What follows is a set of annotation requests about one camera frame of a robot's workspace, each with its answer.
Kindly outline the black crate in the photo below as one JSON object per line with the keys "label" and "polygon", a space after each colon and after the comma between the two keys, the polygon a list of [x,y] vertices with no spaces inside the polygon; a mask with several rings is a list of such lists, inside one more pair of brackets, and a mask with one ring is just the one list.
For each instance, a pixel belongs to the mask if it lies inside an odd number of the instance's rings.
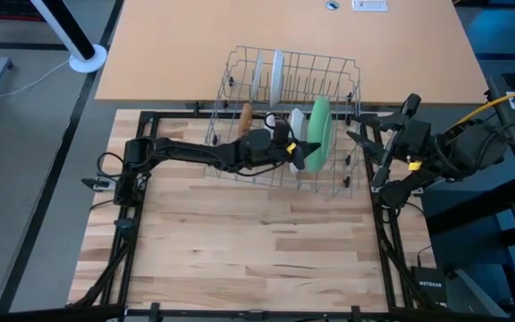
{"label": "black crate", "polygon": [[45,21],[30,0],[0,0],[0,20]]}

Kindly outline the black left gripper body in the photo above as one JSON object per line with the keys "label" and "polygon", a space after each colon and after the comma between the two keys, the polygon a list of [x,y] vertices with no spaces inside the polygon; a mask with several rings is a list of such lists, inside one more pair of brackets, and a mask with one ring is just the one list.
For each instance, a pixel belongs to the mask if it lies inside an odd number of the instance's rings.
{"label": "black left gripper body", "polygon": [[290,154],[286,148],[292,143],[296,144],[296,140],[289,139],[285,144],[276,144],[269,131],[256,131],[255,166],[280,165],[282,162],[291,162],[296,154],[295,149]]}

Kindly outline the white and black pole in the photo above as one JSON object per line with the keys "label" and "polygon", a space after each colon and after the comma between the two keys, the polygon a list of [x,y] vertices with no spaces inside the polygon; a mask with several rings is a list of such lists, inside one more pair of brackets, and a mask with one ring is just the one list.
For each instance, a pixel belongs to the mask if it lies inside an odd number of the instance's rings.
{"label": "white and black pole", "polygon": [[93,44],[63,0],[30,0],[70,52],[68,64],[77,73],[97,72],[106,63],[107,50]]}

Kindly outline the brown wooden plate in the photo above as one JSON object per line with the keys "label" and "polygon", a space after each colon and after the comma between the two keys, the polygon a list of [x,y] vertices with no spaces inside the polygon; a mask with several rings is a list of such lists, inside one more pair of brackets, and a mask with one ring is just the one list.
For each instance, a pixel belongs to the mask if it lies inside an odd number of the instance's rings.
{"label": "brown wooden plate", "polygon": [[238,135],[243,136],[251,129],[253,119],[253,105],[245,103],[241,109],[240,120],[238,123]]}

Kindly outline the green plate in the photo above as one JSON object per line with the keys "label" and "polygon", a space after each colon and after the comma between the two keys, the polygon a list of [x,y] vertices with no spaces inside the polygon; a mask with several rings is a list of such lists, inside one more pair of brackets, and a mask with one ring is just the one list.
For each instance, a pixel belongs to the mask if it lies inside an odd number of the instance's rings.
{"label": "green plate", "polygon": [[308,121],[307,143],[318,143],[319,147],[306,158],[307,171],[319,172],[330,155],[333,140],[333,118],[327,97],[318,97],[313,105]]}

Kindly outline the light brown desk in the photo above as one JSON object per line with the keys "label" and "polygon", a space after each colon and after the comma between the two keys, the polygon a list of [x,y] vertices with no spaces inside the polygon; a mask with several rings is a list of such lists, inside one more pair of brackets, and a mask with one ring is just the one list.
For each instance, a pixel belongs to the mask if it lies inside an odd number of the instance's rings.
{"label": "light brown desk", "polygon": [[96,97],[203,100],[238,46],[351,58],[367,103],[482,103],[485,77],[452,0],[125,0]]}

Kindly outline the black network switch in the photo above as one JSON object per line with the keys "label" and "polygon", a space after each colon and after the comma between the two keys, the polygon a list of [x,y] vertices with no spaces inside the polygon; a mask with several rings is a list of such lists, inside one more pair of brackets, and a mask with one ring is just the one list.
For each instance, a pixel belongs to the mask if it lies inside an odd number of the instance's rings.
{"label": "black network switch", "polygon": [[411,272],[418,286],[433,302],[447,306],[446,280],[442,271],[431,267],[412,267]]}

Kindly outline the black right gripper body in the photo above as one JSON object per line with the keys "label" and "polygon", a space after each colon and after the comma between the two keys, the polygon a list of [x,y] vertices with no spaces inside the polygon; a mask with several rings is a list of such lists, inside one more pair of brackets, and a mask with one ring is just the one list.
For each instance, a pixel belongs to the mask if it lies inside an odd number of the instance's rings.
{"label": "black right gripper body", "polygon": [[429,150],[431,124],[419,120],[408,120],[405,126],[395,132],[389,142],[394,159],[401,161],[424,160]]}

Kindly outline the black table clamp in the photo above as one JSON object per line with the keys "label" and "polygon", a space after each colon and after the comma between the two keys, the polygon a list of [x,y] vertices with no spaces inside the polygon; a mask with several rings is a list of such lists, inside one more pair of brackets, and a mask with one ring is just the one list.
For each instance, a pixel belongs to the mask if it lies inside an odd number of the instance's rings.
{"label": "black table clamp", "polygon": [[81,182],[92,189],[93,191],[106,191],[110,189],[110,182],[108,180],[83,178]]}

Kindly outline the white power strip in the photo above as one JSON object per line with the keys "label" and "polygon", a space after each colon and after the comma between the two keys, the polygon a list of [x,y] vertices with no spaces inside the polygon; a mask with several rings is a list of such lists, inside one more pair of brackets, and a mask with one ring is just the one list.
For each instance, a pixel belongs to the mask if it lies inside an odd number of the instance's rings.
{"label": "white power strip", "polygon": [[387,12],[386,0],[352,0],[352,8],[356,12]]}

